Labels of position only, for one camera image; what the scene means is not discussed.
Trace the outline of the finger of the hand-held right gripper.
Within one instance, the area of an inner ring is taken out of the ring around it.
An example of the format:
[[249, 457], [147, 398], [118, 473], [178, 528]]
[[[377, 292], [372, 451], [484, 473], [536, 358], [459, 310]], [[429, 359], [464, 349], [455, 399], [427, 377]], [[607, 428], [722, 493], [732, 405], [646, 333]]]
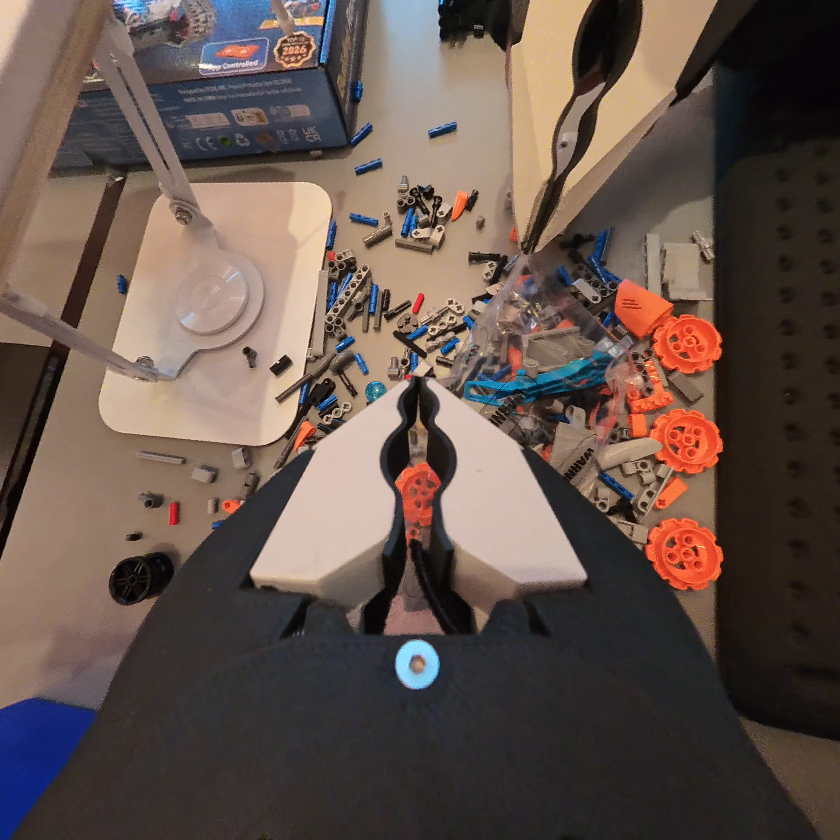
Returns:
[[575, 57], [590, 1], [531, 1], [521, 38], [510, 49], [512, 208], [521, 249], [537, 249], [576, 143]]
[[715, 2], [592, 2], [575, 57], [574, 105], [559, 151], [572, 159], [537, 249], [562, 233], [676, 100]]

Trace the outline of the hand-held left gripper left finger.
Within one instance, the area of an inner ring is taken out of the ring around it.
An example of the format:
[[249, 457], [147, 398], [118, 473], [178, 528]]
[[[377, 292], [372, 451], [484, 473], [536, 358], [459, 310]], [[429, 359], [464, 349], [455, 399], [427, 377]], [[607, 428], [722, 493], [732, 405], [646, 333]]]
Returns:
[[308, 595], [383, 627], [406, 567], [403, 498], [416, 382], [392, 388], [306, 461], [249, 573], [260, 589]]

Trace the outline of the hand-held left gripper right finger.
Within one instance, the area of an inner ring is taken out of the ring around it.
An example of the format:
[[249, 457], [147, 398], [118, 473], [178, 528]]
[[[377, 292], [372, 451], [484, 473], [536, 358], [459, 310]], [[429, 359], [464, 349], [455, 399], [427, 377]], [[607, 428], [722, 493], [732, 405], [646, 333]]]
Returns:
[[502, 602], [584, 591], [588, 575], [530, 453], [430, 379], [420, 381], [426, 461], [439, 479], [420, 582], [447, 634]]

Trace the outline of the clear bag of building pieces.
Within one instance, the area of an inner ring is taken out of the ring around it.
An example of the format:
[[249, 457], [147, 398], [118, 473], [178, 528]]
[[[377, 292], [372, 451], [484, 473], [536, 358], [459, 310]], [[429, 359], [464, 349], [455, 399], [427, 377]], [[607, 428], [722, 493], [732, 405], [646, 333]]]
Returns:
[[562, 266], [517, 257], [444, 378], [579, 490], [607, 471], [606, 446], [630, 439], [627, 399], [653, 393], [650, 353], [612, 315], [616, 291], [615, 282], [586, 286]]

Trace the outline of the pile of small building pieces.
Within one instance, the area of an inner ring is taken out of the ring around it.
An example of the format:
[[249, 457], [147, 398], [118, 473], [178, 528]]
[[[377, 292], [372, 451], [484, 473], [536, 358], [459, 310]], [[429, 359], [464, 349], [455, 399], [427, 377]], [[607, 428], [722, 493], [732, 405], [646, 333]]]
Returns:
[[[605, 257], [610, 234], [611, 230], [607, 229], [594, 237], [593, 249], [587, 255], [580, 253], [577, 243], [585, 244], [590, 240], [588, 237], [563, 243], [570, 259], [574, 260], [574, 271], [569, 272], [565, 264], [557, 267], [564, 267], [570, 278], [582, 279], [586, 286], [596, 282], [604, 287], [614, 282], [618, 285], [625, 278], [611, 270]], [[445, 306], [432, 309], [422, 317], [417, 314], [421, 307], [419, 300], [392, 302], [389, 290], [378, 287], [369, 277], [362, 278], [366, 268], [360, 266], [352, 277], [344, 277], [341, 281], [330, 278], [326, 302], [332, 307], [325, 318], [325, 329], [338, 341], [338, 351], [344, 352], [354, 349], [350, 336], [341, 332], [350, 320], [360, 318], [365, 326], [373, 322], [376, 327], [381, 327], [383, 320], [391, 322], [396, 329], [395, 338], [404, 348], [402, 355], [391, 362], [388, 374], [391, 379], [395, 382], [408, 375], [435, 372], [441, 374], [441, 382], [446, 386], [445, 377], [454, 366], [456, 352], [463, 348], [474, 321], [488, 300], [508, 278], [514, 261], [514, 258], [504, 260], [500, 257], [498, 261], [486, 262], [486, 293], [475, 299], [469, 309], [459, 300], [449, 299]], [[646, 520], [653, 511], [666, 506], [665, 490], [681, 491], [685, 487], [677, 480], [679, 472], [656, 458], [662, 445], [649, 436], [645, 418], [648, 413], [658, 412], [673, 401], [669, 390], [662, 386], [653, 345], [644, 344], [654, 332], [642, 339], [629, 334], [636, 340], [639, 353], [643, 350], [650, 353], [644, 366], [653, 393], [627, 399], [626, 425], [622, 431], [629, 432], [630, 439], [606, 446], [602, 464], [607, 471], [602, 472], [588, 490], [578, 490], [590, 495], [598, 510], [609, 515], [631, 540], [642, 543], [648, 540]]]

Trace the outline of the blue plastic bin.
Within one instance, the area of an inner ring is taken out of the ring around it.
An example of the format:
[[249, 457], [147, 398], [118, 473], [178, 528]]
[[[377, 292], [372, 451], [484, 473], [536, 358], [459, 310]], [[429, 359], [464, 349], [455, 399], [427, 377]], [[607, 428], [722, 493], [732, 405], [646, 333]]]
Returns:
[[67, 763], [96, 712], [41, 698], [1, 709], [1, 838], [8, 839]]

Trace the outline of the orange gear wheel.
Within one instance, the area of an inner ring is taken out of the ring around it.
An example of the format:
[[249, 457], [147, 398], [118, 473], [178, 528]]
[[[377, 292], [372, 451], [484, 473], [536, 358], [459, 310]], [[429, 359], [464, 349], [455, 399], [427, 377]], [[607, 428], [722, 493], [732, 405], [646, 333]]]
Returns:
[[715, 535], [690, 518], [669, 518], [652, 528], [645, 554], [657, 574], [683, 592], [704, 590], [721, 574]]
[[683, 314], [656, 328], [653, 349], [668, 371], [693, 375], [709, 370], [720, 359], [722, 338], [712, 322]]
[[723, 449], [718, 426], [696, 410], [676, 408], [659, 416], [649, 436], [661, 444], [656, 458], [688, 475], [715, 466]]
[[403, 502], [403, 514], [409, 528], [431, 525], [434, 499], [441, 481], [428, 462], [405, 467], [395, 480]]

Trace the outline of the black perforated block assembly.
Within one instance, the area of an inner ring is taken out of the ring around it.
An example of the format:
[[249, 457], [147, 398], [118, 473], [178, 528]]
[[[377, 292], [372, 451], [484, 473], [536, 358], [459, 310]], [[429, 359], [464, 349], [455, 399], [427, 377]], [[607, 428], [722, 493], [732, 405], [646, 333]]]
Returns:
[[508, 43], [512, 1], [437, 1], [439, 38], [443, 42], [468, 35], [489, 36], [499, 47]]

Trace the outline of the white book stand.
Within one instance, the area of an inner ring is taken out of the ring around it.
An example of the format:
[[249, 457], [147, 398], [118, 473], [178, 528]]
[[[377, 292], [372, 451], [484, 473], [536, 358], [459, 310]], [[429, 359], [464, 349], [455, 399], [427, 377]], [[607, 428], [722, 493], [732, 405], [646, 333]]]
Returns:
[[[95, 60], [157, 177], [112, 349], [8, 284]], [[123, 434], [268, 445], [290, 422], [274, 379], [248, 371], [252, 343], [306, 358], [332, 216], [308, 182], [187, 180], [108, 2], [2, 2], [2, 314], [103, 363], [99, 412]]]

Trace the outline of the black wheel hub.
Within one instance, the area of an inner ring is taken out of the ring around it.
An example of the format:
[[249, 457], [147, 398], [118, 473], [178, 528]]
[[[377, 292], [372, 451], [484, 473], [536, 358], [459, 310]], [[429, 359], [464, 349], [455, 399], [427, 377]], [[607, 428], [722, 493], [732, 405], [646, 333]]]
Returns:
[[162, 552], [122, 560], [110, 573], [110, 596], [121, 606], [147, 601], [163, 592], [172, 581], [174, 571], [171, 557]]

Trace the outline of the grey curved panel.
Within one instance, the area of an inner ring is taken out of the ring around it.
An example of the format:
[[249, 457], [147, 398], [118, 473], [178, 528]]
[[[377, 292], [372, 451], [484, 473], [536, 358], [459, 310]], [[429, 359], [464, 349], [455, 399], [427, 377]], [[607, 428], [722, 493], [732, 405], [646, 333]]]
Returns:
[[671, 301], [711, 301], [700, 278], [700, 247], [695, 243], [665, 243], [662, 283]]

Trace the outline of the orange curved shell piece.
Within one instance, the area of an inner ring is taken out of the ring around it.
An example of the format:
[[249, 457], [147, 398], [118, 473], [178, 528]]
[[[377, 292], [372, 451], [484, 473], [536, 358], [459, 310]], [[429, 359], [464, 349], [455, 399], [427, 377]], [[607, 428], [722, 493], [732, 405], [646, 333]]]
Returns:
[[637, 339], [649, 335], [672, 314], [674, 304], [635, 282], [624, 279], [618, 284], [614, 313]]

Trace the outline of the blue robot kit box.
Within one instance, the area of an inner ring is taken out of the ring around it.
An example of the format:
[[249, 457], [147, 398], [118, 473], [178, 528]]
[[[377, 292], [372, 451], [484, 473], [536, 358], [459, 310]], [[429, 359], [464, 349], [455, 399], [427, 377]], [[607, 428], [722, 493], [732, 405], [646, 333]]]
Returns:
[[340, 148], [356, 133], [365, 1], [113, 2], [182, 161]]

